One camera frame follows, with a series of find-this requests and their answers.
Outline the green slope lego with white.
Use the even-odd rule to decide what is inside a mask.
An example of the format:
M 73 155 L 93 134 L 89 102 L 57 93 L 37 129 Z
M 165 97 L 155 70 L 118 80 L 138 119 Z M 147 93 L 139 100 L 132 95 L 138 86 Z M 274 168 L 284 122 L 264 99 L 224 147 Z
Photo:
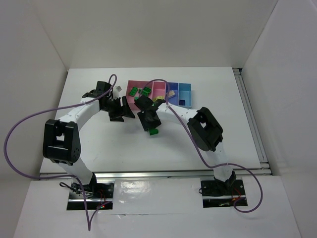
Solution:
M 148 97 L 152 92 L 151 88 L 145 87 L 144 89 L 141 90 L 141 94 Z

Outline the small green slope lego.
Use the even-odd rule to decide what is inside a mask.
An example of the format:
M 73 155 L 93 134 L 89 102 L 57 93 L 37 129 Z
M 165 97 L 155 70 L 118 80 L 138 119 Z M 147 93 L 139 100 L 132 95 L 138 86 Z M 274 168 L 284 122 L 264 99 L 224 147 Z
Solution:
M 150 136 L 156 135 L 156 134 L 158 134 L 158 133 L 159 133 L 159 130 L 158 130 L 157 128 L 151 128 L 151 129 L 149 129 L 149 134 L 150 134 Z

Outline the green long lego plate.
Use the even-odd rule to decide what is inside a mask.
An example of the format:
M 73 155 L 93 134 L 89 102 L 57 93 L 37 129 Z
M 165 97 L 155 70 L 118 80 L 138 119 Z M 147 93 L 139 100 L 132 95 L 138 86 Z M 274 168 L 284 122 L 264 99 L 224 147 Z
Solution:
M 134 97 L 138 93 L 138 90 L 137 87 L 132 87 L 128 95 Z

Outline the tan white lego piece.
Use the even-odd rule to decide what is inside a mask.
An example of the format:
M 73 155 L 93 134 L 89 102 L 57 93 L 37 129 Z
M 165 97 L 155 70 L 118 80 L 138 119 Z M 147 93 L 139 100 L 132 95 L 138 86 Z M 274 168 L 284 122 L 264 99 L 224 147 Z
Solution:
M 175 92 L 173 91 L 173 90 L 171 90 L 171 91 L 169 91 L 169 93 L 168 93 L 168 98 L 172 98 L 172 97 L 174 97 L 176 94 L 175 94 Z

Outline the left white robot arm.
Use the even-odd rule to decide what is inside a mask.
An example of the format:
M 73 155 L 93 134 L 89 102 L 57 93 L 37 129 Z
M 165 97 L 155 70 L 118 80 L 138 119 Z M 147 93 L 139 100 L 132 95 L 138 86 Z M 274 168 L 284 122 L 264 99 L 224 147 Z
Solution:
M 95 174 L 90 171 L 81 155 L 80 130 L 100 111 L 109 115 L 110 121 L 123 122 L 135 118 L 125 96 L 120 97 L 120 86 L 98 81 L 96 88 L 85 93 L 78 106 L 59 119 L 45 123 L 43 156 L 73 175 L 75 188 L 83 185 L 88 192 L 99 189 Z

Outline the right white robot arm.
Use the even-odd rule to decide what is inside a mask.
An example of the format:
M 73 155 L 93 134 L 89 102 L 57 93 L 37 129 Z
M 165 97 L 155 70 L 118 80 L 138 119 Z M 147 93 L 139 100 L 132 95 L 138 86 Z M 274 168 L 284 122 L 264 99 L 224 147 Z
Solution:
M 223 129 L 206 107 L 199 110 L 167 104 L 165 100 L 155 102 L 146 96 L 136 99 L 134 104 L 140 110 L 137 113 L 144 131 L 158 133 L 157 127 L 162 120 L 185 127 L 197 151 L 204 151 L 215 165 L 212 167 L 214 179 L 219 190 L 229 190 L 236 180 L 236 174 L 227 163 L 223 148 Z

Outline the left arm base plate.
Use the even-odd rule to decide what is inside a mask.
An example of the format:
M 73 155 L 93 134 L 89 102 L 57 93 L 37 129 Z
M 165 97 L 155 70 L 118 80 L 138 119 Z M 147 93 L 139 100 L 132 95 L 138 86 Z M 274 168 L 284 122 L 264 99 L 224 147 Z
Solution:
M 60 187 L 67 188 L 69 190 L 67 210 L 68 211 L 79 211 L 85 210 L 83 192 L 78 184 L 72 183 L 67 185 L 64 182 L 59 183 Z M 88 210 L 112 210 L 113 209 L 113 193 L 114 183 L 98 183 L 97 191 L 92 192 L 86 190 L 86 202 Z

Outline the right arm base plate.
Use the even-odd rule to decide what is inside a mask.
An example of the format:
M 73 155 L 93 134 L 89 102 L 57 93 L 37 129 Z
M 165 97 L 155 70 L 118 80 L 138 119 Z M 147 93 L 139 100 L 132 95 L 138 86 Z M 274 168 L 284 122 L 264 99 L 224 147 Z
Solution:
M 244 184 L 236 180 L 228 190 L 221 190 L 214 180 L 202 180 L 198 193 L 202 196 L 203 208 L 248 206 Z

